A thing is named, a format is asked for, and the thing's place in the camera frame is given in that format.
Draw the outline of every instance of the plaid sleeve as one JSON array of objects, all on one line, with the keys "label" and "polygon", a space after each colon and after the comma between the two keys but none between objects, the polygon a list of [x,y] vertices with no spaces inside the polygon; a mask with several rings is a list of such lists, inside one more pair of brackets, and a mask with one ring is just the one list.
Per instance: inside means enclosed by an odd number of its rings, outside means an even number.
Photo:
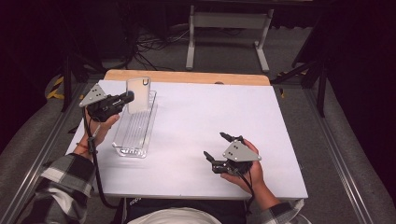
[{"label": "plaid sleeve", "polygon": [[299,214],[303,206],[304,200],[277,204],[261,213],[261,221],[266,224],[310,224],[308,219]]},{"label": "plaid sleeve", "polygon": [[76,154],[45,167],[33,208],[22,223],[83,223],[94,173],[92,162]]}]

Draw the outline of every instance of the gray carpet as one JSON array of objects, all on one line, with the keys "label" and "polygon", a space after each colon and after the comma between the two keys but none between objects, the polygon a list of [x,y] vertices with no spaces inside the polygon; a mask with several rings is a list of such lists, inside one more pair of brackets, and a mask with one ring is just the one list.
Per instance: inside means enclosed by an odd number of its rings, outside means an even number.
[{"label": "gray carpet", "polygon": [[[289,71],[294,57],[304,43],[309,29],[272,29],[269,31],[264,53],[267,57],[272,79],[279,72]],[[252,43],[258,33],[243,31],[231,36],[220,31],[202,31],[198,33],[195,51],[194,72],[262,74],[258,58]],[[188,41],[180,39],[161,50],[150,50],[143,55],[154,65],[169,67],[176,71],[185,71]],[[104,66],[119,63],[107,60]],[[144,70],[145,67],[133,60],[130,69]],[[396,211],[384,186],[361,150],[359,142],[347,124],[347,120],[337,104],[331,85],[328,85],[325,99],[326,119],[318,120],[316,109],[309,103],[307,94],[313,90],[302,90],[293,78],[288,84],[274,86],[276,97],[282,111],[291,142],[298,162],[302,166],[304,182],[309,198],[305,200],[302,211],[313,223],[396,223]],[[87,91],[96,80],[92,79],[85,87]],[[279,88],[284,89],[284,97]],[[15,135],[0,156],[0,217],[6,213],[26,172],[40,153],[47,137],[51,134],[57,118],[61,115],[62,101],[49,99],[48,103],[34,114]],[[69,130],[79,124],[80,110],[73,107],[54,142],[56,147],[50,151],[48,161],[62,156],[73,134]],[[320,121],[328,124],[332,136],[353,176],[362,201],[371,217],[361,220],[359,209],[351,202],[346,183],[340,178],[331,147],[323,133]],[[89,200],[89,214],[86,223],[109,223],[115,211],[102,205],[98,197]],[[257,218],[248,217],[248,223],[257,223]]]}]

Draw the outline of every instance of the table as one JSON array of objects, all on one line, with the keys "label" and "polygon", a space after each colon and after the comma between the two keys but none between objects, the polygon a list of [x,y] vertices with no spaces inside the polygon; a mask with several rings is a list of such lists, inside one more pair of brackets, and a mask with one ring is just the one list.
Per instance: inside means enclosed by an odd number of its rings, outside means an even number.
[{"label": "table", "polygon": [[[215,159],[223,160],[221,154],[229,143],[219,132],[226,132],[242,134],[256,145],[263,157],[264,179],[276,197],[307,198],[300,168],[267,77],[110,70],[99,84],[107,94],[120,94],[125,91],[125,83],[120,80],[142,76],[151,77],[151,89],[157,92],[159,104],[148,155],[145,159],[120,157],[111,146],[112,135],[117,130],[112,128],[105,142],[97,148],[107,196],[247,199],[249,195],[239,187],[212,173],[203,153],[205,150]],[[225,85],[205,84],[219,81]],[[74,143],[82,135],[80,124],[68,152],[74,149]]]}]

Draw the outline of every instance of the transparent acrylic box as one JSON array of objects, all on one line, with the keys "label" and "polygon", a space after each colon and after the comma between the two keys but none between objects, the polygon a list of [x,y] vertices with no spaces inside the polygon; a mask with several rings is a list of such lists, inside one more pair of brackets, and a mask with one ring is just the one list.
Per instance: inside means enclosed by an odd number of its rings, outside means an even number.
[{"label": "transparent acrylic box", "polygon": [[133,114],[125,108],[120,116],[113,147],[122,157],[146,158],[157,113],[156,91],[150,91],[148,109]]}]

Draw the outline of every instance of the person's right hand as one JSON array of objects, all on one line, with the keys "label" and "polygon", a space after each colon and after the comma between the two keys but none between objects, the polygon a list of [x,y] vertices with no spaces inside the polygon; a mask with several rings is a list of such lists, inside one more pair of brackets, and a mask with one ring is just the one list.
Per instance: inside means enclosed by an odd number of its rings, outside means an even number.
[{"label": "person's right hand", "polygon": [[[245,141],[245,145],[248,148],[250,148],[250,150],[259,154],[259,150],[255,146],[253,146],[253,144],[251,144],[246,139],[244,139],[244,141]],[[234,183],[235,185],[239,186],[241,189],[243,189],[247,193],[251,194],[248,185],[239,176],[229,175],[227,173],[223,173],[220,176],[221,176],[221,178],[224,178],[224,179],[230,181],[231,183]],[[251,177],[250,185],[253,187],[253,190],[259,189],[259,188],[262,188],[262,186],[265,186],[264,179],[263,179],[262,165],[260,164],[259,161],[253,161],[253,164],[250,168],[250,172],[247,172],[244,175],[244,177],[248,182],[250,182],[250,177]]]}]

